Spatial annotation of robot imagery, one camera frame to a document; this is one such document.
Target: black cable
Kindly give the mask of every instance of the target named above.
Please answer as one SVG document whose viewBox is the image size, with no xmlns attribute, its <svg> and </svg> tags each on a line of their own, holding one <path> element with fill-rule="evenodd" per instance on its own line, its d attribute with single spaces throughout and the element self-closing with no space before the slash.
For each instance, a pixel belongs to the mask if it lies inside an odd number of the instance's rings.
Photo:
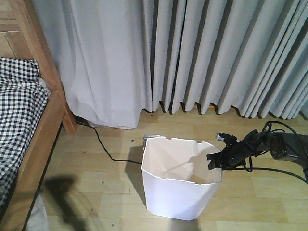
<svg viewBox="0 0 308 231">
<path fill-rule="evenodd" d="M 244 166 L 242 168 L 224 169 L 224 170 L 227 170 L 227 171 L 246 170 L 247 171 L 247 167 Z M 264 171 L 284 173 L 284 174 L 296 177 L 296 178 L 302 180 L 304 183 L 306 183 L 308 185 L 308 181 L 306 181 L 303 177 L 301 177 L 301 176 L 299 176 L 295 173 L 292 173 L 292 172 L 288 172 L 288 171 L 284 171 L 284 170 L 280 170 L 280 169 L 267 168 L 267 167 L 253 167 L 253 170 L 264 170 Z"/>
<path fill-rule="evenodd" d="M 290 129 L 296 135 L 296 137 L 298 138 L 300 144 L 302 145 L 302 148 L 303 148 L 304 152 L 306 153 L 307 159 L 308 159 L 308 152 L 307 152 L 307 150 L 306 150 L 306 148 L 304 146 L 304 143 L 303 143 L 302 139 L 300 138 L 298 133 L 293 128 L 291 128 L 289 125 L 287 125 L 287 124 L 285 124 L 283 122 L 280 122 L 280 121 L 268 121 L 268 122 L 265 123 L 262 131 L 265 130 L 266 126 L 268 126 L 269 130 L 271 130 L 271 124 L 272 123 L 281 124 L 281 125 L 285 126 L 286 128 Z"/>
<path fill-rule="evenodd" d="M 111 160 L 113 160 L 113 161 L 125 161 L 125 162 L 131 162 L 131 163 L 135 163 L 135 164 L 139 164 L 139 165 L 141 165 L 141 164 L 142 164 L 141 162 L 134 161 L 134 160 L 114 159 L 114 158 L 110 155 L 110 153 L 108 152 L 108 150 L 105 148 L 105 146 L 104 146 L 103 142 L 101 141 L 101 138 L 100 138 L 100 136 L 99 136 L 99 134 L 98 134 L 97 130 L 96 130 L 94 127 L 90 126 L 89 124 L 84 124 L 84 123 L 81 123 L 81 122 L 79 122 L 79 121 L 77 121 L 77 123 L 78 123 L 78 124 L 80 124 L 80 125 L 83 125 L 83 126 L 89 127 L 89 128 L 91 128 L 91 129 L 93 129 L 93 130 L 95 131 L 96 136 L 97 136 L 97 138 L 98 138 L 98 141 L 100 142 L 101 146 L 104 148 L 105 152 L 108 154 L 108 156 L 109 156 L 109 158 L 110 158 Z"/>
<path fill-rule="evenodd" d="M 275 130 L 270 131 L 270 133 L 273 133 L 273 132 L 276 132 L 276 131 L 282 131 L 282 132 L 285 133 L 285 130 L 283 130 L 283 129 L 275 129 Z"/>
</svg>

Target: wooden bed rail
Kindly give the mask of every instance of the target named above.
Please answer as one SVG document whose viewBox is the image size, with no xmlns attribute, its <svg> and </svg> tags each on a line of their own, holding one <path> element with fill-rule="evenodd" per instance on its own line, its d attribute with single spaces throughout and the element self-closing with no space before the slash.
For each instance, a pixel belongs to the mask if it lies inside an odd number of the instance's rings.
<svg viewBox="0 0 308 231">
<path fill-rule="evenodd" d="M 60 96 L 54 92 L 19 168 L 16 188 L 0 224 L 1 231 L 21 231 L 26 224 L 63 117 Z"/>
</svg>

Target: wooden bed frame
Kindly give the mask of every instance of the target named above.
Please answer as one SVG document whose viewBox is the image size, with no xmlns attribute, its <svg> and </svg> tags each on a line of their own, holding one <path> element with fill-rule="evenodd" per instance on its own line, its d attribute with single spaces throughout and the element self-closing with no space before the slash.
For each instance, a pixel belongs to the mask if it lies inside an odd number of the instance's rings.
<svg viewBox="0 0 308 231">
<path fill-rule="evenodd" d="M 69 133 L 76 132 L 77 124 L 67 105 L 59 73 L 32 1 L 0 0 L 0 56 L 37 60 L 40 75 L 51 90 L 0 224 L 1 231 L 19 231 L 26 226 L 61 123 Z"/>
</svg>

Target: bed post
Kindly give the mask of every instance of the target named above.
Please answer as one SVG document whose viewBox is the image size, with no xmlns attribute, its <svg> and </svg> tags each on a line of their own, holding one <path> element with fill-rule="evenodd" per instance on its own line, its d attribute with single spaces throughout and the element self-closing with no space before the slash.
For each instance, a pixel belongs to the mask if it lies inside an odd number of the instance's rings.
<svg viewBox="0 0 308 231">
<path fill-rule="evenodd" d="M 31 54 L 39 64 L 42 78 L 53 91 L 59 93 L 65 111 L 62 121 L 65 131 L 68 133 L 75 133 L 77 130 L 77 123 L 73 113 L 67 105 L 60 75 L 53 62 L 51 51 L 41 29 L 32 1 L 10 0 L 9 3 L 20 29 L 24 34 Z"/>
</svg>

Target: bin rim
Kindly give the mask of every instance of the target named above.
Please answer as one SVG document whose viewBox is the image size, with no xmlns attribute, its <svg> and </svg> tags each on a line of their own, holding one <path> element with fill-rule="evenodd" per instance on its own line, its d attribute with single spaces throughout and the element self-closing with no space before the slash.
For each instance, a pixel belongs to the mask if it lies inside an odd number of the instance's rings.
<svg viewBox="0 0 308 231">
<path fill-rule="evenodd" d="M 147 141 L 146 143 L 148 142 L 148 140 L 152 140 L 152 139 L 165 139 L 165 140 L 182 140 L 182 141 L 194 141 L 195 143 L 206 143 L 206 144 L 209 144 L 210 146 L 212 147 L 215 147 L 217 149 L 219 149 L 218 147 L 214 146 L 213 144 L 209 143 L 209 142 L 206 142 L 206 141 L 202 141 L 202 142 L 197 142 L 196 140 L 193 140 L 193 139 L 180 139 L 180 138 L 170 138 L 168 139 L 166 136 L 158 136 L 158 137 L 151 137 L 151 138 L 147 138 Z M 209 184 L 198 184 L 196 182 L 193 182 L 193 181 L 189 181 L 189 180 L 180 180 L 180 179 L 174 179 L 174 178 L 163 178 L 163 177 L 159 177 L 159 176 L 156 176 L 152 173 L 150 173 L 149 171 L 143 169 L 143 160 L 144 160 L 144 154 L 145 154 L 145 150 L 147 148 L 147 145 L 145 145 L 145 149 L 143 151 L 143 158 L 142 158 L 142 163 L 141 163 L 141 171 L 143 172 L 146 172 L 148 174 L 150 174 L 151 176 L 155 177 L 155 178 L 158 178 L 158 179 L 162 179 L 162 180 L 177 180 L 177 181 L 182 181 L 182 182 L 188 182 L 188 183 L 191 183 L 191 184 L 195 184 L 195 185 L 213 185 L 213 184 L 218 184 L 218 183 L 222 183 L 222 170 L 220 171 L 220 181 L 217 181 L 217 182 L 214 182 L 214 183 L 209 183 Z"/>
</svg>

